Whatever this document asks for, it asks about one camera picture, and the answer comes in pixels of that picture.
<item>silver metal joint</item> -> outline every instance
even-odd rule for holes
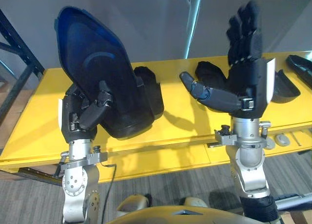
[[[79,139],[71,141],[69,151],[61,155],[65,159],[69,157],[69,162],[61,166],[65,193],[63,223],[97,223],[99,171],[96,163],[106,161],[107,153],[100,152],[99,147],[94,153],[91,149],[91,139]]]
[[[226,145],[231,173],[240,197],[262,198],[270,194],[263,170],[269,121],[231,118],[231,131],[215,131],[216,140]]]

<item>cable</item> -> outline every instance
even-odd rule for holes
[[[115,175],[116,175],[117,164],[103,165],[103,164],[101,163],[101,165],[102,165],[103,167],[115,167],[115,168],[114,168],[114,172],[113,172],[113,177],[112,177],[112,180],[111,180],[111,184],[109,184],[109,188],[108,188],[108,191],[107,191],[106,197],[105,197],[104,208],[103,208],[103,213],[102,213],[102,220],[101,220],[101,224],[103,224],[105,209],[106,209],[106,205],[107,205],[107,201],[108,201],[108,196],[109,196],[109,193],[110,193],[110,191],[111,191],[111,188],[112,188],[112,185],[113,185],[113,182],[114,182],[114,179],[115,179]]]

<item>robotic arm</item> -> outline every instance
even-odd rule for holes
[[[263,171],[269,121],[260,122],[273,96],[274,61],[262,58],[259,10],[254,1],[229,20],[229,76],[222,89],[194,81],[183,72],[180,78],[190,94],[203,105],[228,112],[230,126],[215,130],[216,140],[226,145],[231,173],[246,217],[262,222],[278,220],[274,199]]]
[[[113,97],[104,81],[99,83],[98,97],[90,105],[75,84],[67,90],[64,99],[60,100],[60,128],[69,144],[69,151],[61,154],[62,159],[56,172],[58,176],[60,171],[64,171],[64,224],[98,222],[99,172],[96,163],[106,161],[107,153],[100,152],[100,146],[92,148],[92,141],[97,133],[97,124],[112,102]]]

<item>yellow tabletop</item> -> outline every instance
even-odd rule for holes
[[[289,54],[307,56],[310,52],[271,53],[276,58],[276,70],[286,76],[301,91],[295,100],[270,103],[262,120],[270,120],[271,134],[294,131],[301,140],[288,147],[276,147],[268,155],[310,149],[312,126],[312,90],[306,86],[285,63]],[[165,106],[164,114],[147,131],[129,139],[114,139],[101,126],[95,144],[109,152],[109,163],[117,163],[117,179],[198,168],[227,163],[224,147],[209,149],[205,143],[214,142],[214,129],[230,124],[227,113],[214,112],[196,102],[180,82],[182,71],[194,74],[199,61],[210,61],[228,74],[226,56],[133,63],[147,66],[161,83]],[[61,68],[48,69],[36,92],[31,97],[1,156],[0,169],[14,172],[16,168],[57,163],[62,151],[68,150],[58,127],[58,99],[63,98],[71,85]],[[111,177],[110,170],[100,168],[100,181]]]

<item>metal bracket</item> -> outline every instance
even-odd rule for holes
[[[252,98],[242,99],[242,111],[250,111],[254,108],[254,101]]]
[[[90,153],[83,159],[75,160],[69,163],[66,163],[61,166],[61,170],[76,168],[76,167],[84,167],[87,165],[93,165],[99,162],[107,161],[107,153],[106,152],[97,152]]]
[[[222,135],[219,131],[215,130],[214,132],[215,139],[219,142],[221,145],[235,145],[237,141],[237,135],[236,134],[230,134],[230,135]]]

